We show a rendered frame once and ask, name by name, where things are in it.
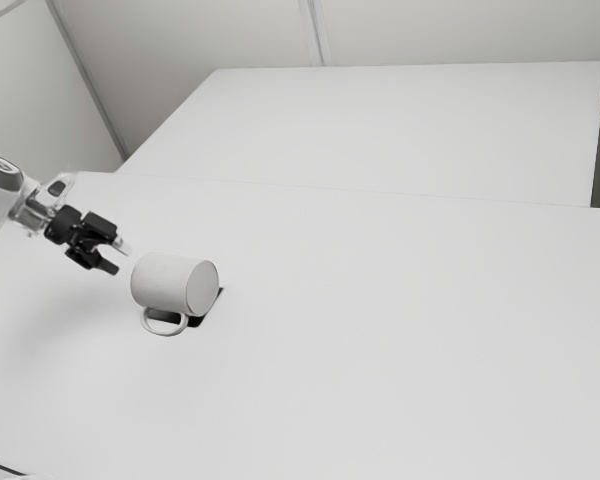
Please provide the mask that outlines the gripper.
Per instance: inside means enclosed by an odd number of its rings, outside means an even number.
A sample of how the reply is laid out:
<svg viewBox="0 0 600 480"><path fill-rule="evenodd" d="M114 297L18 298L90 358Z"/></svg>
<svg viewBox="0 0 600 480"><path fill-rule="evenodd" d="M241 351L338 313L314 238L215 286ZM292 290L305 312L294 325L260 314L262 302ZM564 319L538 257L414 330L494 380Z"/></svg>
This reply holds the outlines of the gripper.
<svg viewBox="0 0 600 480"><path fill-rule="evenodd" d="M89 211L86 215L70 205L64 205L44 230L44 237L56 245L68 245L65 255L86 270L101 270L117 275L119 267L104 258L98 246L107 245L130 256L131 245L118 233L118 227Z"/></svg>

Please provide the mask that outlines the white mug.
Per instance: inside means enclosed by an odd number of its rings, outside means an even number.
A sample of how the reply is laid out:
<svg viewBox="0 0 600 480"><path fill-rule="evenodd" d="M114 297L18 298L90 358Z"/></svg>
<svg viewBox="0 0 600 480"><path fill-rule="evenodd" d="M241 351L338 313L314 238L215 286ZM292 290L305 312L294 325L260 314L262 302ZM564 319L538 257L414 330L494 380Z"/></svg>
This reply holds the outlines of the white mug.
<svg viewBox="0 0 600 480"><path fill-rule="evenodd" d="M190 317L209 313L220 293L219 273L209 260L148 253L133 267L130 291L142 307L142 327L151 334L172 337L189 326ZM155 329L151 310L178 315L177 325L170 331Z"/></svg>

